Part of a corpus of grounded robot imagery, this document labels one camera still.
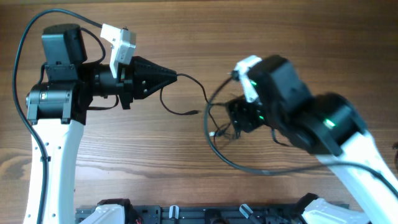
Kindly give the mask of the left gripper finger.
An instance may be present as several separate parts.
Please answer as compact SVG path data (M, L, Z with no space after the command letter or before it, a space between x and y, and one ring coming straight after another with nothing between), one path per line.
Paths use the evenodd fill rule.
M166 81L153 81L153 80L140 80L134 84L133 98L135 100L143 100L151 94L157 92L161 88L174 83L175 80Z
M134 79L137 82L173 83L177 81L176 71L157 65L140 56L132 58L132 67Z

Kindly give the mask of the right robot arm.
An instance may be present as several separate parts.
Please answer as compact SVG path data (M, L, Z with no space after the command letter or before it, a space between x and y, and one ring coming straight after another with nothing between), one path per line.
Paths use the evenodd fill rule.
M234 129L278 130L291 145L329 167L363 209L361 214L334 213L315 199L301 211L306 222L359 217L366 223L397 222L397 178L347 99L336 93L312 95L293 65L279 55L249 56L236 64L232 78L243 88L243 95L227 104Z

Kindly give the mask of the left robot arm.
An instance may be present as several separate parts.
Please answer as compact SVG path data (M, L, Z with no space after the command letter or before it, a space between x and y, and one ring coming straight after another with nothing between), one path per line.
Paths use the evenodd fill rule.
M101 37L112 45L111 60L89 62L77 24L47 27L42 34L48 80L27 95L32 133L32 168L25 223L73 223L78 148L87 112L96 96L115 96L128 110L177 80L177 73L134 55L135 35L107 24Z

